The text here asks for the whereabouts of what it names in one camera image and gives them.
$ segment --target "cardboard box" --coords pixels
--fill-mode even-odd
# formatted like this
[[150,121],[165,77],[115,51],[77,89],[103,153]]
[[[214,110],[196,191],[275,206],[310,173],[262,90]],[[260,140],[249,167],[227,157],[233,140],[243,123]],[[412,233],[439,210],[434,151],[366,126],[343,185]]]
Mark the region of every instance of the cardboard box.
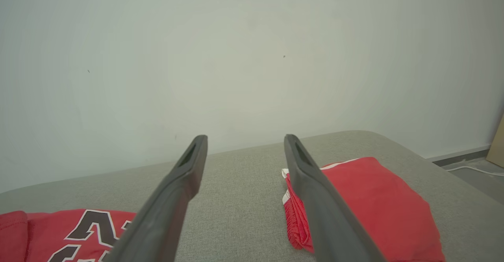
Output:
[[500,167],[504,167],[504,116],[502,117],[495,138],[493,138],[486,160]]

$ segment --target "gray fabric surface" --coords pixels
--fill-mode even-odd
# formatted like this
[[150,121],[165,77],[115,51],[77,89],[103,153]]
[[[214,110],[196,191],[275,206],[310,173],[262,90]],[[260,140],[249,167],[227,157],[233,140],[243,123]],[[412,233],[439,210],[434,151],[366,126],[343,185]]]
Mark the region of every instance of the gray fabric surface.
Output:
[[[504,257],[504,206],[376,133],[345,131],[302,139],[319,165],[374,156],[430,203],[448,261]],[[72,208],[138,211],[173,163],[45,183],[0,194],[0,213]],[[189,203],[177,261],[314,261],[287,240],[283,144],[208,156]]]

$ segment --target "white wall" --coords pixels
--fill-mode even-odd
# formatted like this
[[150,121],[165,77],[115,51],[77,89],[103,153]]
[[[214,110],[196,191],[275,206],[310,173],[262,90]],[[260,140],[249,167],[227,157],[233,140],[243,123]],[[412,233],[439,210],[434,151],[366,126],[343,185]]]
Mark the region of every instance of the white wall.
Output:
[[491,142],[504,0],[0,0],[0,191],[347,129]]

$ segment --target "red jersey with black lettering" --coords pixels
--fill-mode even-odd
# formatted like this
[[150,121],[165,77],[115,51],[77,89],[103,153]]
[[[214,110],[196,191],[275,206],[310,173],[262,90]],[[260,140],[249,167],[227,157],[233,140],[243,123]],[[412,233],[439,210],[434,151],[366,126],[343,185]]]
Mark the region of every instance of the red jersey with black lettering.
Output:
[[135,213],[64,210],[0,215],[0,261],[102,262]]

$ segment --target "red garment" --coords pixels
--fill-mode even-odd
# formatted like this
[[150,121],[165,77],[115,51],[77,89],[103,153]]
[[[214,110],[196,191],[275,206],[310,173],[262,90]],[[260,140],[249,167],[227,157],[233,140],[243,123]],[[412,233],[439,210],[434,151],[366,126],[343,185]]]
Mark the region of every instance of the red garment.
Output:
[[101,262],[134,217],[84,209],[0,215],[0,261]]
[[[389,261],[446,261],[429,204],[376,158],[358,158],[321,168]],[[288,170],[283,202],[287,236],[294,248],[313,253],[301,199]]]

